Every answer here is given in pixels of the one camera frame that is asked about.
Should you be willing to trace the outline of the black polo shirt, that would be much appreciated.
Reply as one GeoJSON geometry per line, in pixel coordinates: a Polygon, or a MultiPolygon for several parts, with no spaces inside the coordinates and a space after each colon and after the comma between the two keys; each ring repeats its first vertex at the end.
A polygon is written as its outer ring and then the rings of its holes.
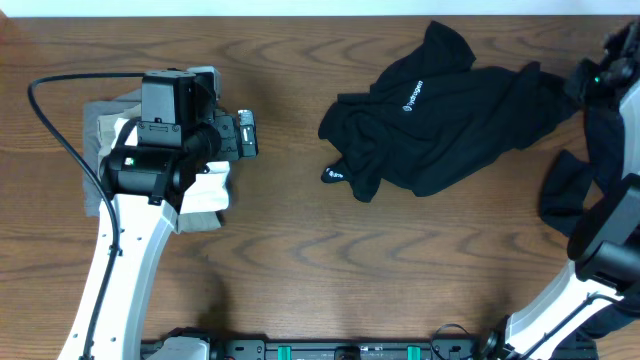
{"type": "Polygon", "coordinates": [[[455,30],[433,21],[422,43],[386,68],[365,93],[338,95],[318,136],[340,159],[321,175],[369,202],[382,181],[434,195],[525,149],[578,109],[564,79],[537,62],[519,71],[477,68],[455,30]]]}

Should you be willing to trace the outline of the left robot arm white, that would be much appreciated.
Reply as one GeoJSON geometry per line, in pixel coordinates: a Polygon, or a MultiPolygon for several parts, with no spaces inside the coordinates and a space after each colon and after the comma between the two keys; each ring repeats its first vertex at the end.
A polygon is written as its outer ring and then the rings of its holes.
{"type": "Polygon", "coordinates": [[[118,194],[99,206],[96,249],[63,359],[138,359],[159,259],[172,233],[221,225],[230,205],[227,162],[211,162],[181,208],[152,205],[143,195],[118,194]]]}

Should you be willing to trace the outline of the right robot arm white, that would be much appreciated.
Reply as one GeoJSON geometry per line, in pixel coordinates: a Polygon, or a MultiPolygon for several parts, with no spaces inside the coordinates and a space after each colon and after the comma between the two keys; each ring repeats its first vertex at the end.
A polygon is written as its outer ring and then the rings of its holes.
{"type": "Polygon", "coordinates": [[[478,359],[596,359],[596,341],[639,317],[639,22],[608,37],[565,86],[585,110],[588,161],[561,152],[539,215],[568,238],[568,261],[504,319],[478,359]]]}

